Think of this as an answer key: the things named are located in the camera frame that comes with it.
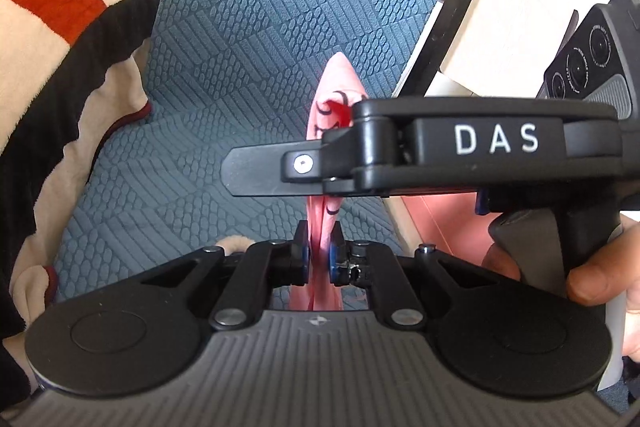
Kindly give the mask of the person's right hand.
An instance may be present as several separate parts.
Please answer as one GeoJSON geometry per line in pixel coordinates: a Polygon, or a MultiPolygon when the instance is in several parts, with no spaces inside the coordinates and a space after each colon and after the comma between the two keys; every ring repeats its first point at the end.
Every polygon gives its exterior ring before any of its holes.
{"type": "Polygon", "coordinates": [[[566,291],[583,306],[599,306],[626,297],[623,355],[639,362],[639,223],[620,217],[623,234],[605,245],[584,265],[570,271],[566,291]]]}

